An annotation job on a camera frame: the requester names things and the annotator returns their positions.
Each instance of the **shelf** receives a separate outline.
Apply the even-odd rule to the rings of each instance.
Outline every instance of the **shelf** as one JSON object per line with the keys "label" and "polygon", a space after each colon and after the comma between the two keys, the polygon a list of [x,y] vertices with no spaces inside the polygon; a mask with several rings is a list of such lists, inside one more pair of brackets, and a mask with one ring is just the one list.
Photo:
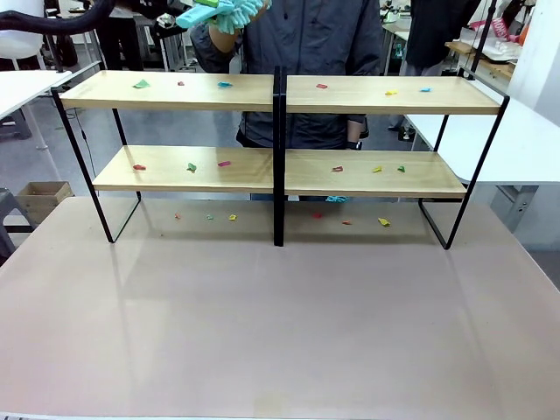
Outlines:
{"label": "shelf", "polygon": [[[230,166],[219,167],[229,160]],[[195,173],[186,170],[197,165]],[[146,166],[136,171],[134,165]],[[272,193],[272,150],[124,146],[94,180],[98,191]]]}
{"label": "shelf", "polygon": [[[150,86],[134,88],[140,80]],[[60,98],[67,108],[272,111],[272,83],[268,74],[101,71]]]}
{"label": "shelf", "polygon": [[[133,88],[142,79],[150,86]],[[178,86],[179,81],[185,85]],[[233,86],[218,87],[219,81]],[[328,88],[317,88],[319,83]],[[270,112],[272,85],[267,74],[102,71],[61,99],[68,108]],[[387,96],[388,90],[398,93]],[[496,115],[498,109],[496,101],[459,77],[288,77],[289,113]]]}
{"label": "shelf", "polygon": [[[232,164],[218,167],[222,161]],[[197,165],[196,173],[186,170]],[[146,171],[135,171],[135,164]],[[332,172],[342,165],[344,171]],[[406,173],[397,168],[405,166]],[[383,171],[372,173],[376,166]],[[272,150],[125,146],[94,181],[101,191],[272,193]],[[287,150],[286,193],[352,197],[462,198],[465,188],[436,153]]]}
{"label": "shelf", "polygon": [[[332,172],[340,165],[343,172]],[[382,171],[373,173],[377,166]],[[290,195],[460,199],[465,192],[445,161],[429,151],[286,151]]]}
{"label": "shelf", "polygon": [[500,108],[460,77],[291,76],[287,101],[289,113],[497,115]]}

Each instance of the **jacket zipper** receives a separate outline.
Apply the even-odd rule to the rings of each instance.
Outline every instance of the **jacket zipper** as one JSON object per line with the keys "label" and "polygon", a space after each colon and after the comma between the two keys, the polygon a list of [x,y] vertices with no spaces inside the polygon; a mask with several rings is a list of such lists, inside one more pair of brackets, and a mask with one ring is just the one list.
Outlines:
{"label": "jacket zipper", "polygon": [[[296,75],[299,74],[299,69],[301,67],[301,46],[304,43],[304,23],[305,23],[305,4],[307,3],[307,0],[302,0],[301,4],[302,4],[302,10],[301,10],[301,23],[300,23],[300,28],[299,28],[299,48],[297,49],[297,64],[296,64]],[[290,133],[288,136],[288,149],[291,148],[291,145],[293,143],[293,136],[294,136],[294,125],[296,124],[296,118],[294,115],[289,114],[290,116]]]}

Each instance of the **person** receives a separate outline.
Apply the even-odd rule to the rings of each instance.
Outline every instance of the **person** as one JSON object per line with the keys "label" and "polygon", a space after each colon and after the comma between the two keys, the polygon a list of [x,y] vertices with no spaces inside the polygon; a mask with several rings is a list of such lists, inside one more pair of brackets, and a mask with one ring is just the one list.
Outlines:
{"label": "person", "polygon": [[[460,36],[479,3],[480,0],[411,0],[412,24],[399,75],[441,75],[449,54],[445,43]],[[388,129],[398,131],[403,122],[403,115],[393,115]]]}
{"label": "person", "polygon": [[[209,73],[228,73],[242,46],[245,74],[273,74],[275,66],[285,66],[288,74],[377,75],[382,55],[379,0],[275,0],[242,32],[230,35],[201,24],[191,39]],[[286,147],[355,149],[364,121],[364,115],[288,114]],[[237,141],[244,147],[272,147],[272,114],[243,113]]]}
{"label": "person", "polygon": [[144,70],[137,25],[131,10],[115,6],[108,19],[103,21],[96,31],[108,70],[123,70],[121,46],[126,67],[132,71]]}

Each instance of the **dark jacket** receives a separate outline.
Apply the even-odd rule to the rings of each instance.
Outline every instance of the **dark jacket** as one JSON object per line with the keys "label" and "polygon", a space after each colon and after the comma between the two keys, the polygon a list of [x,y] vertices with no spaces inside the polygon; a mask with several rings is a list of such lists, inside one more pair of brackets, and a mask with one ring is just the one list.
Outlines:
{"label": "dark jacket", "polygon": [[[192,44],[202,68],[228,73],[235,52],[216,49],[206,24],[192,32]],[[273,74],[286,66],[288,74],[377,75],[382,48],[379,0],[275,0],[270,10],[245,28],[243,72]],[[289,115],[287,146],[336,149],[347,140],[347,120],[363,115]],[[272,146],[272,115],[244,113],[240,129],[251,141]]]}
{"label": "dark jacket", "polygon": [[449,53],[445,43],[459,37],[479,4],[480,0],[411,0],[406,62],[427,68],[443,61]]}

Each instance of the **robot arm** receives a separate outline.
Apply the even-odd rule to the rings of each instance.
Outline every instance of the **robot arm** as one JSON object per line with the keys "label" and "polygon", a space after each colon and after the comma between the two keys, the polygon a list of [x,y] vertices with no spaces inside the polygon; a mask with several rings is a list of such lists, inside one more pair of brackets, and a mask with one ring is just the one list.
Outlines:
{"label": "robot arm", "polygon": [[93,7],[72,19],[47,19],[14,10],[0,11],[0,31],[15,30],[44,35],[74,35],[92,31],[108,18],[115,5],[121,5],[154,18],[164,13],[182,14],[187,6],[179,0],[95,0]]}

